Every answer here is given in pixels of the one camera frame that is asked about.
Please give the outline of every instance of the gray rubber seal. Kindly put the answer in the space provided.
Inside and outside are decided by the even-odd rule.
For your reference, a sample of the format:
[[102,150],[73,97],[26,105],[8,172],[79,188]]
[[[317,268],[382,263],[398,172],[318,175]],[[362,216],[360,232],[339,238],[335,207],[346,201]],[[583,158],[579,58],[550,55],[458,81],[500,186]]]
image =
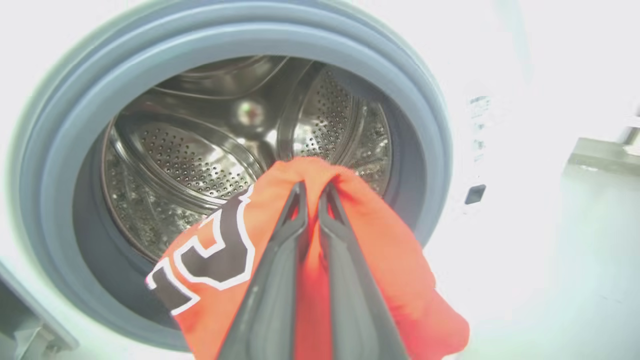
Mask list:
[[74,203],[91,203],[75,197],[93,196],[87,193],[91,186],[76,188],[83,161],[110,118],[146,89],[211,61],[254,54],[340,66],[389,95],[395,108],[390,111],[398,118],[391,125],[392,140],[401,146],[394,149],[390,184],[397,190],[387,201],[422,244],[435,228],[451,178],[445,106],[426,68],[389,30],[357,9],[316,1],[143,5],[98,29],[52,69],[20,120],[10,172],[11,186],[18,189],[12,195],[15,220],[31,224],[26,233],[51,280],[79,309],[125,336],[186,349],[166,319],[141,315],[104,286],[105,281],[130,286],[139,281],[144,264],[122,260],[129,265],[121,279],[88,266],[89,255],[77,238],[76,228],[83,224],[74,226]]

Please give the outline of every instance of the orange cloth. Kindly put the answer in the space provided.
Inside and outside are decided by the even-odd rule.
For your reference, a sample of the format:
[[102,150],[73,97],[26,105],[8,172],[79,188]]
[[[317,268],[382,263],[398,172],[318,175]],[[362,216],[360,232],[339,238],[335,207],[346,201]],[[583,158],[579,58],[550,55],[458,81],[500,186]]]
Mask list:
[[[248,202],[243,201],[242,214],[246,235],[255,248],[252,273],[291,188],[299,181],[304,181],[307,188],[309,226],[312,230],[307,260],[300,270],[297,289],[296,359],[332,358],[328,272],[317,225],[318,200],[330,181],[338,189],[367,264],[409,356],[431,360],[461,351],[468,341],[468,324],[435,291],[435,279],[420,244],[393,210],[349,169],[329,165],[316,158],[296,158],[288,163],[276,163],[258,179],[250,190]],[[227,204],[222,207],[223,214]],[[240,279],[236,280],[239,283],[228,288],[224,288],[227,284],[219,286],[224,288],[219,290],[210,284],[187,279],[184,270],[180,272],[176,266],[176,251],[184,248],[194,236],[203,249],[216,244],[216,231],[212,231],[216,228],[215,221],[219,220],[210,217],[204,225],[196,224],[182,233],[163,258],[167,259],[164,262],[168,261],[175,278],[187,289],[182,292],[191,294],[192,298],[193,294],[199,297],[191,299],[191,305],[174,314],[198,360],[216,358],[250,283],[249,279]],[[231,240],[225,238],[224,241],[228,246]],[[162,292],[156,293],[166,304],[169,303]]]

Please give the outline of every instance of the orange jersey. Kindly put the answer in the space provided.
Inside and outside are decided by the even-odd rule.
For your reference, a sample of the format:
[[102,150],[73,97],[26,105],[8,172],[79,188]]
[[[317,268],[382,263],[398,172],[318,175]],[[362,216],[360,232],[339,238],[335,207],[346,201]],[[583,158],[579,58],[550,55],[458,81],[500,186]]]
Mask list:
[[441,359],[467,344],[467,322],[435,291],[422,248],[404,222],[351,170],[316,158],[278,162],[255,185],[182,233],[147,277],[198,360],[215,359],[292,187],[307,189],[310,246],[297,283],[296,359],[332,358],[328,271],[318,200],[332,182],[412,359]]

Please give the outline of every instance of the washing machine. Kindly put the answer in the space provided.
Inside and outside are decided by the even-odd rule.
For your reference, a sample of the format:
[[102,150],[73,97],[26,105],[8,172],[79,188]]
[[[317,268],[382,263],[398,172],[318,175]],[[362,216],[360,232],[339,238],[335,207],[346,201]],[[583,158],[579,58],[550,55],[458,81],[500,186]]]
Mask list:
[[534,148],[513,136],[532,74],[515,1],[3,7],[0,263],[48,329],[23,352],[190,358],[145,277],[275,161],[352,168],[441,249],[500,188],[499,154]]

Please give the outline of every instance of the white washing machine front panel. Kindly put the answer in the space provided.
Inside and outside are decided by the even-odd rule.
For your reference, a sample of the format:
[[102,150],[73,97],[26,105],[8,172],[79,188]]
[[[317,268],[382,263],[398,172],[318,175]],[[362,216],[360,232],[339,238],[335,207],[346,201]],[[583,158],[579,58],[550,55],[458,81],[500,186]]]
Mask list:
[[[492,154],[510,146],[512,143],[505,139],[511,139],[509,134],[513,131],[521,130],[521,122],[518,121],[523,120],[514,119],[512,115],[518,113],[525,99],[525,82],[530,76],[527,66],[530,64],[527,63],[526,50],[519,48],[521,39],[514,38],[517,29],[510,28],[504,19],[504,11],[513,9],[500,9],[493,1],[433,2],[421,4],[419,9],[415,8],[414,1],[409,0],[354,3],[362,11],[362,16],[384,23],[406,40],[408,47],[435,75],[445,95],[454,133],[454,178],[449,202],[432,243],[434,256],[453,256],[451,251],[439,249],[446,248],[442,245],[447,240],[446,228],[460,226],[461,221],[466,221],[460,214],[465,211],[463,201],[468,187],[481,181],[491,188],[491,181],[495,180],[492,178],[499,173],[497,167],[504,164],[501,161],[511,161],[499,156],[491,160]],[[2,70],[5,83],[10,86],[2,90],[5,130],[0,133],[3,137],[0,141],[0,165],[6,171],[12,168],[10,162],[14,147],[25,144],[26,139],[20,137],[24,133],[18,134],[19,121],[39,83],[87,34],[101,26],[109,27],[109,21],[137,5],[136,1],[130,0],[61,0],[37,5],[25,2],[5,5],[3,13],[9,19],[2,21],[7,28],[1,33],[3,43],[8,45],[6,54],[9,56],[3,59]],[[495,145],[488,144],[484,162],[488,165],[479,168],[473,161],[474,135],[468,104],[469,100],[485,95],[493,101],[495,130],[492,130],[492,138],[496,140]],[[515,123],[498,125],[501,121]],[[521,154],[533,148],[524,146],[524,149]],[[191,357],[187,353],[130,340],[76,309],[39,266],[26,240],[24,228],[29,227],[28,219],[23,223],[21,217],[12,212],[17,194],[9,187],[7,177],[3,182],[0,231],[5,241],[0,261],[79,341],[77,350],[60,354],[60,359]],[[446,263],[447,259],[442,257],[432,261],[437,265],[435,272],[445,274],[445,278]],[[460,299],[451,300],[454,305],[461,304]]]

